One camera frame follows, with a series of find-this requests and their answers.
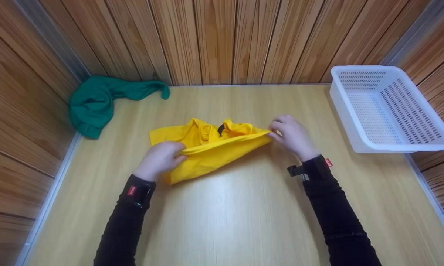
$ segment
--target red label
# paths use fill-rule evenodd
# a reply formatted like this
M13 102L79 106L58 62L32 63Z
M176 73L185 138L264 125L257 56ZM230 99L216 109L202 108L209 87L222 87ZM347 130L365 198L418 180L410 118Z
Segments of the red label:
M132 196L136 191L136 187L131 186L130 189L128 190L127 195Z
M332 164L332 162L329 160L329 158L327 158L327 159L325 159L325 163L327 163L327 166L330 168L330 167L333 167L333 164Z

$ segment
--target right hand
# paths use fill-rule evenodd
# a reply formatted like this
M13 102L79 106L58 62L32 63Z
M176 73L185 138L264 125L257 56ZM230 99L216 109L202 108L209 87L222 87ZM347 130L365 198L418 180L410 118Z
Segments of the right hand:
M292 116L278 116L268 127L268 136L305 162L320 155L320 150L312 142L306 128Z

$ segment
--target black clip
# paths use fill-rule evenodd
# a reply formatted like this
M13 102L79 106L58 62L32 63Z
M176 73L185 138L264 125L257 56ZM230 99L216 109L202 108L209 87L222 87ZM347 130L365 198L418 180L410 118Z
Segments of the black clip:
M302 167L302 165L299 166L291 165L288 167L288 172L291 175L291 177L295 177L296 175L304 174L304 168Z

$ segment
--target green cloth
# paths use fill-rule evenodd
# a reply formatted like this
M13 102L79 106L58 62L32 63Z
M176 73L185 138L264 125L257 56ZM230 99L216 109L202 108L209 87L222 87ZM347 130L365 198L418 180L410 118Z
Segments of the green cloth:
M129 98L139 101L156 90L161 90L161 98L169 98L169 87L161 81L133 82L92 76L70 98L71 122L85 137L98 139L102 129L113 117L114 99Z

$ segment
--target hand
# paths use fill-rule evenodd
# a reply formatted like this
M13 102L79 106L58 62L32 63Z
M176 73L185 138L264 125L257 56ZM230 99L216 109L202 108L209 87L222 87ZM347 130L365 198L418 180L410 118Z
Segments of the hand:
M186 146L183 143L165 141L151 147L133 173L134 176L154 182L158 176L176 168L187 159L187 156L178 155Z
M272 131L268 133L268 136L297 155L301 162L320 155L320 150L310 139L306 128L292 116L278 116L271 122L268 129Z

